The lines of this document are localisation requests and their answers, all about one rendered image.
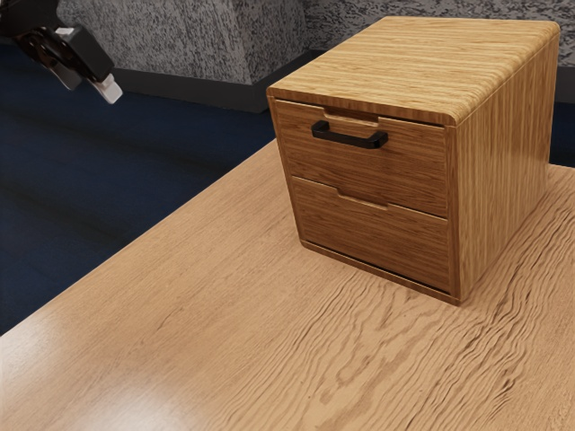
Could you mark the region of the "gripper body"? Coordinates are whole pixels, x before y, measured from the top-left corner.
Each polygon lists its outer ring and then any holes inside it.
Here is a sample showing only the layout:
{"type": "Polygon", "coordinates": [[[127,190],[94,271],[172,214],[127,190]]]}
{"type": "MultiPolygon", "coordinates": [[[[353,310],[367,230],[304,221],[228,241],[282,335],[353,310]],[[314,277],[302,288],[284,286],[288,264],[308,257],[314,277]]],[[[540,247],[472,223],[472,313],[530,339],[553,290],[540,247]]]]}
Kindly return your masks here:
{"type": "Polygon", "coordinates": [[[38,28],[56,29],[59,0],[0,0],[0,36],[14,38],[38,28]]]}

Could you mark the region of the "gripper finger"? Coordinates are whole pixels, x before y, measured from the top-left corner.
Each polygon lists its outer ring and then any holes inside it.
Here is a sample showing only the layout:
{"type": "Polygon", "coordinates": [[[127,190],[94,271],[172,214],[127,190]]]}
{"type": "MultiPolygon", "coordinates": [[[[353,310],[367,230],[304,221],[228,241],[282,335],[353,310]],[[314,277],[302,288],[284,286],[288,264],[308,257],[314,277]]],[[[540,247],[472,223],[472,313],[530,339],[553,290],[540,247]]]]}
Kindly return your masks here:
{"type": "Polygon", "coordinates": [[[112,74],[114,63],[95,37],[82,25],[55,30],[67,54],[67,68],[88,81],[102,98],[114,104],[123,95],[112,74]]]}
{"type": "Polygon", "coordinates": [[[49,70],[68,90],[82,81],[79,63],[71,49],[48,28],[32,29],[13,38],[15,44],[33,61],[49,70]]]}

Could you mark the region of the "wooden two-drawer cabinet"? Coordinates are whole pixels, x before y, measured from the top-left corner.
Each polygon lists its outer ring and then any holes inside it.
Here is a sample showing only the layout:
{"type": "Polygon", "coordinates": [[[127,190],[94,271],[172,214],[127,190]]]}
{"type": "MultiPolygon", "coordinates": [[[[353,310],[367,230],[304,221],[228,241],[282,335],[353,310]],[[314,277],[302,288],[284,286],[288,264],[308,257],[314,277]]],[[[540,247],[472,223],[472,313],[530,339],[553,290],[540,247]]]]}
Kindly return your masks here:
{"type": "Polygon", "coordinates": [[[462,303],[545,193],[559,42],[389,16],[271,85],[300,242],[462,303]]]}

